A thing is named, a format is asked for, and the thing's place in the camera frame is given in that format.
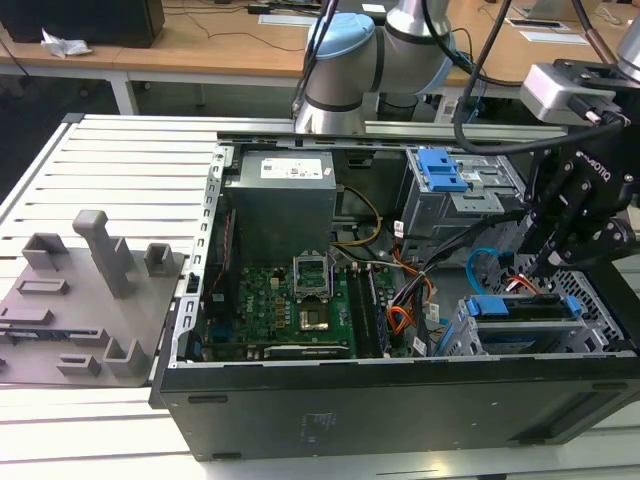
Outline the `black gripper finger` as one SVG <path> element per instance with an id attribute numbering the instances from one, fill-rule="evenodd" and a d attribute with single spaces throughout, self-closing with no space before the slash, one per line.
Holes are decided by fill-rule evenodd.
<path id="1" fill-rule="evenodd" d="M 554 275 L 559 270 L 584 271 L 599 262 L 633 255 L 633 228 L 618 217 L 581 219 L 571 227 L 560 223 L 543 239 L 534 255 L 533 275 Z"/>
<path id="2" fill-rule="evenodd" d="M 560 234 L 552 250 L 568 250 L 577 239 L 572 226 L 575 213 L 569 213 L 567 225 L 563 217 L 566 210 L 571 210 L 567 195 L 579 160 L 578 149 L 552 149 L 533 154 L 525 191 L 529 210 L 527 230 L 520 250 L 541 250 L 557 230 Z"/>

